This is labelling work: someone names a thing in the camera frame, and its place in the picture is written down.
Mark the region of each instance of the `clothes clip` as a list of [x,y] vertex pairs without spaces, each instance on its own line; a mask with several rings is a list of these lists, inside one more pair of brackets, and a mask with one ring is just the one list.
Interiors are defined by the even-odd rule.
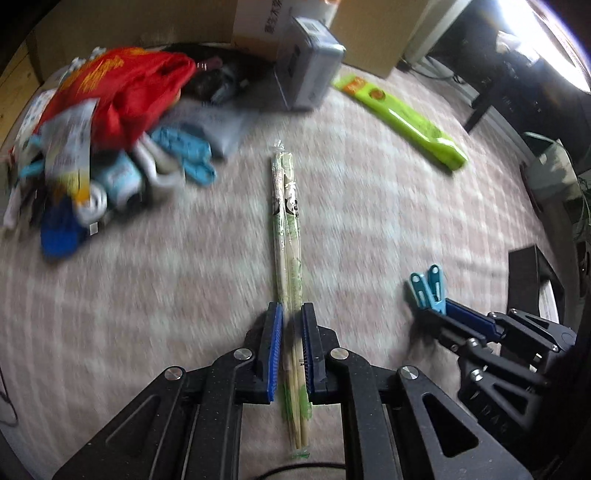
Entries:
[[443,272],[438,265],[429,267],[427,280],[425,280],[422,273],[411,273],[410,284],[419,309],[431,309],[442,315],[446,314],[445,283],[443,281]]

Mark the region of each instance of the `green package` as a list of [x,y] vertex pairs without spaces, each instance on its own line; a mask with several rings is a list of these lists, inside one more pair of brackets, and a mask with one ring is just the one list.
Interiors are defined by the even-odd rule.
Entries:
[[466,154],[448,135],[377,85],[352,74],[335,81],[334,86],[365,104],[398,133],[432,153],[449,169],[457,170],[468,161]]

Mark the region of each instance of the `white wall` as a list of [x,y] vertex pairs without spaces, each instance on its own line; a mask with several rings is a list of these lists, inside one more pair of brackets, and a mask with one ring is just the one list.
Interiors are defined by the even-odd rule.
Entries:
[[423,20],[404,50],[406,61],[415,64],[422,59],[471,1],[430,0],[423,12]]

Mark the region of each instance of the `red bag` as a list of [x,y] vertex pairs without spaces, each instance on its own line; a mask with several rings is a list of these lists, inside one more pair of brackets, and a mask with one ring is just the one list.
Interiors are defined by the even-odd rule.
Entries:
[[92,117],[93,148],[130,150],[173,103],[196,71],[182,53],[115,48],[85,63],[60,86],[41,119],[50,120],[82,100],[98,98]]

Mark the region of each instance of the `pile of items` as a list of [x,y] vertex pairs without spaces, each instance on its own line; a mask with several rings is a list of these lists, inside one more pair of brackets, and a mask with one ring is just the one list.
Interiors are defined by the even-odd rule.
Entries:
[[[211,184],[212,150],[233,153],[251,119],[217,105],[245,83],[219,57],[96,48],[75,59],[18,131],[4,228],[37,227],[44,255],[65,258],[115,215],[172,196],[186,176]],[[193,99],[179,103],[184,86]]]

